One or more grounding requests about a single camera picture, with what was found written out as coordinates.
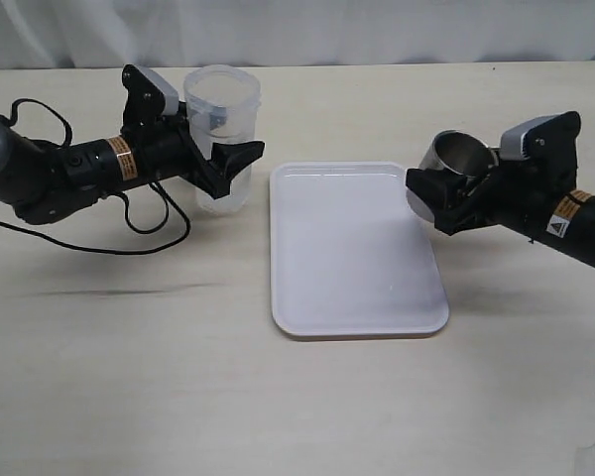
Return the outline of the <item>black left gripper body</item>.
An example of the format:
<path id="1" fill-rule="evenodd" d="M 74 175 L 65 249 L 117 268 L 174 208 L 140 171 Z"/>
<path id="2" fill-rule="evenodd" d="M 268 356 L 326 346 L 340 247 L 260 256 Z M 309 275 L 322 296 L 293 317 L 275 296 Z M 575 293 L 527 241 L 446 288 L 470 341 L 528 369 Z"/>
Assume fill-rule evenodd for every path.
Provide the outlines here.
<path id="1" fill-rule="evenodd" d="M 126 64 L 121 82 L 127 91 L 121 136 L 130 146 L 142 179 L 181 177 L 213 198 L 231 192 L 231 183 L 222 179 L 189 134 L 186 107 L 179 101 L 174 116 L 161 114 L 163 97 L 138 70 Z"/>

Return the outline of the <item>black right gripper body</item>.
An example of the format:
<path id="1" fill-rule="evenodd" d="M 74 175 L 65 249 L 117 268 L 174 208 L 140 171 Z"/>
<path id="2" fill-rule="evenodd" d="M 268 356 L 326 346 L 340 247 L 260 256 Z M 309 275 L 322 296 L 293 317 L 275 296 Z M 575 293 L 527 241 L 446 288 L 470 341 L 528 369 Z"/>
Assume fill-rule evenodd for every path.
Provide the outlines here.
<path id="1" fill-rule="evenodd" d="M 576 111 L 554 114 L 565 114 L 565 121 L 560 142 L 550 152 L 521 162 L 499 159 L 475 189 L 469 191 L 467 183 L 458 201 L 436 214 L 433 226 L 454 235 L 500 225 L 540 242 L 564 240 L 575 213 L 572 208 L 580 205 L 572 193 L 581 118 Z"/>

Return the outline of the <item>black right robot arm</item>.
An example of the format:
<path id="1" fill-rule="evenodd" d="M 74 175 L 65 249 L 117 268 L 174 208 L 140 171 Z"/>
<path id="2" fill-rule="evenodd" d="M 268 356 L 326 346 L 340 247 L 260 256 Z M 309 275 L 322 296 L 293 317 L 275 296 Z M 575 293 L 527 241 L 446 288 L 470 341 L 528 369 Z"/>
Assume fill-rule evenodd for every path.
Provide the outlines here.
<path id="1" fill-rule="evenodd" d="M 406 172 L 411 209 L 445 235 L 502 226 L 595 269 L 595 194 L 577 186 L 576 111 L 537 116 L 496 147 L 438 133 Z"/>

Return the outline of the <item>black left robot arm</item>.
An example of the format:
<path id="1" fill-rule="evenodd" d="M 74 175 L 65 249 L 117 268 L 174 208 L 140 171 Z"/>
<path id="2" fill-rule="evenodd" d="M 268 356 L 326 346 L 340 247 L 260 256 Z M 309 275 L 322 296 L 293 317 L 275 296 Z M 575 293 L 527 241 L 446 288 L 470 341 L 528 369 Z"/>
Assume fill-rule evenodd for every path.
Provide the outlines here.
<path id="1" fill-rule="evenodd" d="M 215 143 L 205 157 L 191 138 L 179 94 L 161 75 L 127 64 L 127 91 L 118 135 L 74 144 L 64 129 L 61 144 L 20 135 L 19 102 L 0 115 L 0 202 L 31 225 L 63 220 L 109 195 L 180 177 L 213 198 L 231 191 L 239 173 L 263 156 L 258 140 Z"/>

